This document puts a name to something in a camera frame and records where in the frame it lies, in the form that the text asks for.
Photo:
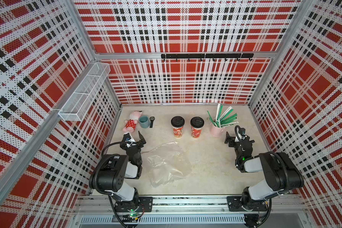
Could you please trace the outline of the clear plastic carrier bag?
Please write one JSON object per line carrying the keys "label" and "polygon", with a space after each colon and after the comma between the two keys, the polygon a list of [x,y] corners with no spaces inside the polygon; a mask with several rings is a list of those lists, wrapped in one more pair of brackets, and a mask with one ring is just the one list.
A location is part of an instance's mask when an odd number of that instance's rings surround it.
{"label": "clear plastic carrier bag", "polygon": [[183,180],[192,172],[190,160],[176,141],[144,152],[142,158],[145,172],[154,188]]}

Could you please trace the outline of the red milk tea cup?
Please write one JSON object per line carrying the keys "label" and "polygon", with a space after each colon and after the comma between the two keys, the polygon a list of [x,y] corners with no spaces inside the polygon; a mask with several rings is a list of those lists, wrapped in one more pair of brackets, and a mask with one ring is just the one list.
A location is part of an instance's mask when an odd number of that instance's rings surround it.
{"label": "red milk tea cup", "polygon": [[185,125],[185,120],[181,116],[175,116],[171,119],[171,125],[173,127],[173,134],[175,138],[182,137],[183,127]]}
{"label": "red milk tea cup", "polygon": [[200,137],[203,126],[204,120],[201,117],[196,116],[191,119],[191,135],[194,139]]}

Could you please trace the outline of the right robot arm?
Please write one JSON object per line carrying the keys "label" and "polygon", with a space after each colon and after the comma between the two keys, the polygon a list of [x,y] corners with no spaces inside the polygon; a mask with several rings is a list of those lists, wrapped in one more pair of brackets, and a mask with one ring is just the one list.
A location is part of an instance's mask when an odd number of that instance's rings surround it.
{"label": "right robot arm", "polygon": [[235,150],[235,167],[241,173],[259,173],[263,180],[244,188],[242,194],[227,197],[230,211],[266,211],[264,203],[289,191],[302,188],[304,178],[286,153],[266,152],[252,156],[254,141],[242,132],[226,133],[225,144]]}

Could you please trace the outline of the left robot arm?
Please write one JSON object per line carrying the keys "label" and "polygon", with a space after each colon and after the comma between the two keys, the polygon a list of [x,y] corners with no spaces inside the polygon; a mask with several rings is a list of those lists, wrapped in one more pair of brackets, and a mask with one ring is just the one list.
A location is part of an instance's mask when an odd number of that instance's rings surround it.
{"label": "left robot arm", "polygon": [[[101,160],[89,179],[89,187],[98,193],[110,197],[115,212],[136,212],[140,209],[138,190],[125,182],[126,179],[139,179],[142,173],[141,150],[146,140],[138,133],[135,141],[129,132],[123,135],[122,141],[113,142],[102,151]],[[119,145],[125,155],[106,154],[105,151]]]}

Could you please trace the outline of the pink plush pig toy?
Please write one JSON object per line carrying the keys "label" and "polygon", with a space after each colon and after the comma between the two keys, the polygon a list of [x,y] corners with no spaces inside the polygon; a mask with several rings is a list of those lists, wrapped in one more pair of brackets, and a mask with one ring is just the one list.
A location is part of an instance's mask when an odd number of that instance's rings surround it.
{"label": "pink plush pig toy", "polygon": [[142,116],[142,111],[133,111],[129,115],[129,119],[125,122],[123,132],[133,133],[136,130],[136,126],[141,116]]}

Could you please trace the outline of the pink straw holder cup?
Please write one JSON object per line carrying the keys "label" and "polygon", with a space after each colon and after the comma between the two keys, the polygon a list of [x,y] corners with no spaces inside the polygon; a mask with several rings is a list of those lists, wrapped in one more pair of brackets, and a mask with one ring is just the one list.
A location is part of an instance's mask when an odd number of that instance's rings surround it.
{"label": "pink straw holder cup", "polygon": [[213,123],[211,123],[210,126],[210,134],[213,137],[220,137],[222,136],[222,133],[226,130],[226,127],[217,127]]}

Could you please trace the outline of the teal ceramic cup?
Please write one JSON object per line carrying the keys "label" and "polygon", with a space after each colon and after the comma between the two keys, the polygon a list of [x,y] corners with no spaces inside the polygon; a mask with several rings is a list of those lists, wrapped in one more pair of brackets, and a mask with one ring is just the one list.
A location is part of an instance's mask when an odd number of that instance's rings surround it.
{"label": "teal ceramic cup", "polygon": [[141,128],[148,128],[150,127],[150,119],[147,116],[141,116],[139,118],[139,124]]}

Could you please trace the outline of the green white wrapped straws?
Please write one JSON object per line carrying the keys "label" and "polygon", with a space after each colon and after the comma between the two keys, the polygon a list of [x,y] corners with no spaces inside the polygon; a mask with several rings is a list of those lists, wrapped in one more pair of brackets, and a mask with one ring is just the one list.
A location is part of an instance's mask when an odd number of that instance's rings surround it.
{"label": "green white wrapped straws", "polygon": [[223,127],[228,127],[232,126],[235,124],[238,124],[237,120],[237,113],[233,113],[234,109],[233,107],[229,106],[225,111],[223,111],[224,105],[218,104],[217,105],[217,111],[214,116],[210,114],[209,111],[208,113],[208,118],[211,121],[211,124],[217,128],[223,128]]}

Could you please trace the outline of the black wristwatch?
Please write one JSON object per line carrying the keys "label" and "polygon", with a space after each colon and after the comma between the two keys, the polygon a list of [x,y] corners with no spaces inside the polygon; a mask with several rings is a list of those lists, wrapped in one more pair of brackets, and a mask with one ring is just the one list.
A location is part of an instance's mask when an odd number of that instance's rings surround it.
{"label": "black wristwatch", "polygon": [[152,128],[152,127],[153,127],[153,124],[154,124],[155,117],[151,116],[151,117],[149,118],[149,120],[150,120],[150,128]]}

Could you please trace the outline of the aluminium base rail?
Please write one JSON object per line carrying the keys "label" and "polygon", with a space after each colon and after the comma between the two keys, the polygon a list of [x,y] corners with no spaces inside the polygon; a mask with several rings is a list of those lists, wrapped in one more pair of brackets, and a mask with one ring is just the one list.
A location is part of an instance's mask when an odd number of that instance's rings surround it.
{"label": "aluminium base rail", "polygon": [[[154,195],[152,200],[144,202],[147,212],[120,212],[118,215],[126,219],[126,225],[137,228],[191,224],[239,224],[243,227],[246,218],[262,219],[267,210],[271,210],[262,227],[314,227],[306,206],[298,195],[278,196],[272,199],[271,205],[262,202],[261,206],[252,211],[246,211],[238,205],[237,195]],[[70,228],[118,225],[119,221],[106,196],[80,197],[69,223]]]}

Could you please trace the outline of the black wall hook rail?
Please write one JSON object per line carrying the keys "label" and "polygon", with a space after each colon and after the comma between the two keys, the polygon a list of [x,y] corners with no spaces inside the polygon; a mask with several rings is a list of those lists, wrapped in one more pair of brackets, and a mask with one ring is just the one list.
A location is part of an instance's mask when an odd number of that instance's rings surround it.
{"label": "black wall hook rail", "polygon": [[161,54],[161,59],[252,59],[254,53],[231,53],[231,54]]}

